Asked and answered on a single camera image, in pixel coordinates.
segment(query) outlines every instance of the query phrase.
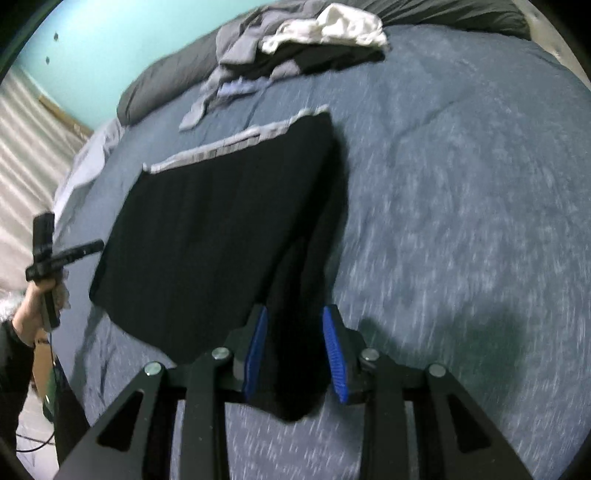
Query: bed sheet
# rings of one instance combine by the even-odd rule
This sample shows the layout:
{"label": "bed sheet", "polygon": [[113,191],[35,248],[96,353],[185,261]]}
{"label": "bed sheet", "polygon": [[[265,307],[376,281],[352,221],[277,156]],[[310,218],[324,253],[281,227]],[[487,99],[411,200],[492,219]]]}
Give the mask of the bed sheet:
{"label": "bed sheet", "polygon": [[[198,87],[153,112],[125,134],[58,248],[107,240],[142,164],[328,104],[349,211],[327,301],[398,362],[446,364],[534,478],[554,480],[591,427],[591,92],[530,41],[385,31],[384,62],[277,83],[191,131],[178,124]],[[72,309],[54,334],[91,424],[145,363],[172,366],[91,305],[97,263],[71,266]],[[356,478],[362,412],[330,391],[296,424],[226,411],[233,478]]]}

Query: blue gripper pad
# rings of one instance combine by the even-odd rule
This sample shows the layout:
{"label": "blue gripper pad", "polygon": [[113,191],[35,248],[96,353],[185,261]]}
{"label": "blue gripper pad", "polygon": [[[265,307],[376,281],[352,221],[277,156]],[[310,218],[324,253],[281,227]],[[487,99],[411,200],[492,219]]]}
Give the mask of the blue gripper pad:
{"label": "blue gripper pad", "polygon": [[335,327],[329,307],[324,307],[322,312],[322,332],[326,353],[329,358],[330,373],[332,375],[333,387],[341,403],[346,403],[349,398],[349,387],[347,386],[347,367],[345,356],[339,342],[339,335]]}
{"label": "blue gripper pad", "polygon": [[255,333],[252,335],[252,341],[246,354],[244,362],[244,383],[242,392],[246,400],[250,400],[256,390],[259,370],[261,369],[262,353],[265,348],[265,339],[267,338],[267,325],[269,315],[267,308],[263,307],[261,314],[256,322]]}

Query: human hand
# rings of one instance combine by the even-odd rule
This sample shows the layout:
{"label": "human hand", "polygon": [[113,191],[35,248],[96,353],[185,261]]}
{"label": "human hand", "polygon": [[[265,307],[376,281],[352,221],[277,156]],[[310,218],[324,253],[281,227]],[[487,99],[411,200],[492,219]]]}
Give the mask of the human hand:
{"label": "human hand", "polygon": [[43,328],[43,315],[41,299],[46,292],[53,291],[53,301],[56,313],[61,309],[69,308],[68,291],[65,285],[53,278],[29,282],[27,293],[20,307],[14,315],[12,325],[18,337],[27,345],[33,346],[37,332]]}

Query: pile of clothes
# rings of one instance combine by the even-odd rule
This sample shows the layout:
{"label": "pile of clothes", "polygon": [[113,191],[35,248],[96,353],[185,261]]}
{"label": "pile of clothes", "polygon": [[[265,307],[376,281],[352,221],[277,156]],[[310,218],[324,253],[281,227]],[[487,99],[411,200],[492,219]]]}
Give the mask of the pile of clothes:
{"label": "pile of clothes", "polygon": [[267,5],[220,28],[218,66],[183,118],[192,129],[208,110],[272,82],[384,59],[388,40],[374,14],[342,4],[319,11],[319,0]]}

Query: metal screw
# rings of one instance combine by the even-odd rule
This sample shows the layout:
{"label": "metal screw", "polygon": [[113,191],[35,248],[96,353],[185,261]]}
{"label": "metal screw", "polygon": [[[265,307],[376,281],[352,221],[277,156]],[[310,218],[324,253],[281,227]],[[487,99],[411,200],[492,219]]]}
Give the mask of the metal screw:
{"label": "metal screw", "polygon": [[229,356],[230,356],[230,350],[228,350],[224,346],[219,346],[217,348],[214,348],[212,351],[212,357],[214,357],[215,360],[225,360]]}
{"label": "metal screw", "polygon": [[439,364],[432,364],[429,365],[429,373],[437,378],[441,378],[443,376],[445,376],[447,370],[445,370],[445,367],[443,365],[439,365]]}
{"label": "metal screw", "polygon": [[158,375],[161,370],[162,365],[160,365],[158,362],[150,362],[149,364],[146,364],[146,366],[144,367],[144,372],[149,377],[153,375]]}
{"label": "metal screw", "polygon": [[379,352],[375,348],[364,348],[361,351],[361,358],[368,362],[375,362],[379,358]]}

